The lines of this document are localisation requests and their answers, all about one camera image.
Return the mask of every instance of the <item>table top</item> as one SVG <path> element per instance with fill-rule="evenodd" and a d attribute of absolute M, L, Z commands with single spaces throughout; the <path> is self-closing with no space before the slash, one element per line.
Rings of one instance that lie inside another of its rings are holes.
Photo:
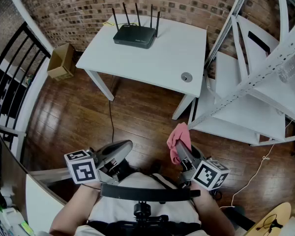
<path fill-rule="evenodd" d="M 128 15 L 130 23 L 137 23 L 136 15 Z M 126 23 L 124 14 L 116 14 L 119 24 Z M 114 17 L 108 22 L 115 24 Z M 141 26 L 149 27 L 150 17 L 140 16 Z M 152 27 L 156 28 L 153 17 Z M 116 26 L 104 25 L 81 58 L 78 68 L 117 75 L 189 94 L 200 96 L 207 31 L 195 26 L 159 20 L 158 37 L 149 49 L 115 44 Z M 192 75 L 185 82 L 181 75 Z"/>
<path fill-rule="evenodd" d="M 26 206 L 29 226 L 35 234 L 49 232 L 55 216 L 64 207 L 65 202 L 49 190 L 44 184 L 30 175 L 26 177 Z"/>
<path fill-rule="evenodd" d="M 11 195 L 14 205 L 27 220 L 25 205 L 26 169 L 16 160 L 0 135 L 1 150 L 1 192 Z"/>
<path fill-rule="evenodd" d="M 264 222 L 271 216 L 274 215 L 273 217 L 275 218 L 276 214 L 276 219 L 277 222 L 280 225 L 286 225 L 290 219 L 291 216 L 291 204 L 290 203 L 282 203 L 276 208 L 274 208 L 271 212 L 269 212 L 259 223 L 256 223 L 246 234 L 245 236 L 266 236 L 268 235 L 266 232 L 269 230 L 269 228 L 261 228 L 257 230 L 257 228 L 262 227 L 264 225 Z M 271 232 L 271 236 L 278 236 L 281 232 L 281 229 L 279 228 L 273 228 Z"/>

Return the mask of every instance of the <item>white shelf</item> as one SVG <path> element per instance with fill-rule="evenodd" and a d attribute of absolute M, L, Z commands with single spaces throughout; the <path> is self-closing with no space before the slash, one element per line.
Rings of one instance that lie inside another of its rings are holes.
<path fill-rule="evenodd" d="M 277 47 L 279 41 L 277 41 L 274 37 L 272 37 L 269 33 L 261 29 L 256 24 L 250 22 L 248 19 L 245 19 L 239 15 L 236 17 L 236 19 L 239 23 L 240 31 L 244 39 L 249 72 L 251 73 L 252 71 L 258 69 L 258 65 L 261 64 L 267 56 L 266 52 L 248 37 L 248 33 L 251 31 L 259 39 L 261 39 L 270 48 L 270 52 L 272 52 Z"/>
<path fill-rule="evenodd" d="M 224 98 L 239 83 L 240 70 L 237 59 L 218 52 L 215 92 Z M 285 115 L 279 114 L 274 107 L 251 95 L 237 99 L 217 112 L 214 117 L 279 141 L 285 139 Z"/>
<path fill-rule="evenodd" d="M 281 82 L 276 73 L 254 87 L 251 95 L 267 102 L 295 120 L 295 84 Z"/>
<path fill-rule="evenodd" d="M 211 84 L 211 89 L 214 89 L 215 80 L 209 79 Z M 207 90 L 206 82 L 203 79 L 201 94 L 197 103 L 195 118 L 199 117 L 205 111 L 207 111 L 214 104 L 214 97 Z M 191 110 L 191 116 L 193 115 L 195 103 L 193 102 L 193 108 Z M 248 144 L 259 144 L 259 134 L 241 126 L 232 124 L 230 122 L 218 119 L 218 118 L 208 118 L 193 129 L 199 130 L 212 135 L 221 136 L 224 138 L 240 141 Z"/>

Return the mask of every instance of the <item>black railing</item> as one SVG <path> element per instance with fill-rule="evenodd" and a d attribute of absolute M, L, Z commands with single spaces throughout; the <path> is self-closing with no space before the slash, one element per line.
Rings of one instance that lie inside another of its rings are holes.
<path fill-rule="evenodd" d="M 19 98 L 21 98 L 20 104 L 18 105 L 18 110 L 14 111 L 16 112 L 16 115 L 14 116 L 14 123 L 13 123 L 13 129 L 15 129 L 16 123 L 17 123 L 17 119 L 19 117 L 20 114 L 20 110 L 22 107 L 22 104 L 24 102 L 25 96 L 32 84 L 32 82 L 34 81 L 37 72 L 39 71 L 42 63 L 44 62 L 45 58 L 48 57 L 50 58 L 50 53 L 45 49 L 45 47 L 38 41 L 38 39 L 34 36 L 34 34 L 28 29 L 27 27 L 27 23 L 24 22 L 20 28 L 15 32 L 15 34 L 12 36 L 12 38 L 9 40 L 8 44 L 6 45 L 6 47 L 4 48 L 3 52 L 0 55 L 0 65 L 4 59 L 4 57 L 6 56 L 6 54 L 8 53 L 8 51 L 10 50 L 10 48 L 12 47 L 13 43 L 15 42 L 15 40 L 19 37 L 19 35 L 21 33 L 25 33 L 26 34 L 26 38 L 24 39 L 24 41 L 21 43 L 21 45 L 19 46 L 19 48 L 17 49 L 17 51 L 15 52 L 15 54 L 13 55 L 7 69 L 5 70 L 5 72 L 3 73 L 2 77 L 0 78 L 0 117 L 2 115 L 2 110 L 3 109 L 8 109 L 7 111 L 7 118 L 6 118 L 6 122 L 5 122 L 5 127 L 8 126 L 8 121 L 9 118 L 11 117 L 11 111 L 13 110 L 12 106 L 13 103 L 15 102 L 16 99 L 16 95 L 18 95 Z M 21 48 L 23 47 L 23 45 L 25 44 L 25 42 L 31 39 L 33 41 L 33 43 L 31 44 L 30 48 L 26 51 L 25 55 L 23 56 L 21 62 L 19 63 L 17 69 L 15 70 L 15 72 L 13 73 L 12 77 L 8 76 L 6 77 L 9 68 L 11 66 L 11 64 L 14 62 L 17 54 L 19 53 L 19 51 L 21 50 Z M 25 59 L 27 58 L 28 54 L 30 53 L 30 51 L 32 50 L 32 48 L 36 46 L 38 48 L 38 51 L 36 52 L 35 56 L 32 58 L 32 60 L 30 61 L 28 67 L 26 68 L 26 71 L 24 72 L 24 75 L 22 76 L 21 80 L 18 82 L 19 84 L 17 86 L 11 86 L 12 83 L 17 83 L 17 81 L 15 80 L 15 76 L 17 75 L 18 71 L 21 68 L 21 65 L 23 64 L 23 62 L 25 61 Z M 25 79 L 28 71 L 30 70 L 32 64 L 34 63 L 34 61 L 36 60 L 38 54 L 42 52 L 44 54 L 44 57 L 42 58 L 41 62 L 39 63 L 37 69 L 34 72 L 33 77 L 31 78 L 31 81 L 29 82 L 27 88 L 25 90 L 21 90 L 22 88 L 22 83 L 23 80 Z M 2 86 L 4 85 L 3 83 L 6 81 L 6 79 L 8 78 L 9 82 L 6 83 L 5 87 L 3 88 Z M 14 93 L 13 93 L 13 97 L 12 100 L 10 100 L 10 97 L 7 97 L 8 93 L 14 89 Z"/>

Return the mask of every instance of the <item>cardboard box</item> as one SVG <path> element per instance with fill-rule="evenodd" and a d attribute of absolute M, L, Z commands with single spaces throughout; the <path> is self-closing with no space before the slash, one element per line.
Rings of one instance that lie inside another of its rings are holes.
<path fill-rule="evenodd" d="M 72 61 L 73 54 L 74 48 L 71 44 L 55 48 L 49 60 L 48 75 L 57 81 L 73 77 L 76 69 Z"/>

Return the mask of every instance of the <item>black router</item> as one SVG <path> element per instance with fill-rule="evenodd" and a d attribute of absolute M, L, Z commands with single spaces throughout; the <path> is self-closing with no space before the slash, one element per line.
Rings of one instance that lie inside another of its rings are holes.
<path fill-rule="evenodd" d="M 158 31 L 158 22 L 159 22 L 159 16 L 160 16 L 160 11 L 157 13 L 157 23 L 156 23 L 156 29 L 152 28 L 152 13 L 153 13 L 153 4 L 151 5 L 151 22 L 150 22 L 150 27 L 144 27 L 141 26 L 140 23 L 140 18 L 139 18 L 139 12 L 138 12 L 138 7 L 136 3 L 136 10 L 137 10 L 137 15 L 138 15 L 138 22 L 139 26 L 137 25 L 132 25 L 129 22 L 126 6 L 123 4 L 124 12 L 127 17 L 128 24 L 123 25 L 118 27 L 116 15 L 115 15 L 115 10 L 113 10 L 114 18 L 115 18 L 115 23 L 117 26 L 117 33 L 114 36 L 113 40 L 116 44 L 119 45 L 129 45 L 129 46 L 134 46 L 134 47 L 140 47 L 140 48 L 145 48 L 148 49 L 150 48 L 151 44 L 153 43 L 153 40 L 155 37 L 157 37 L 157 31 Z"/>

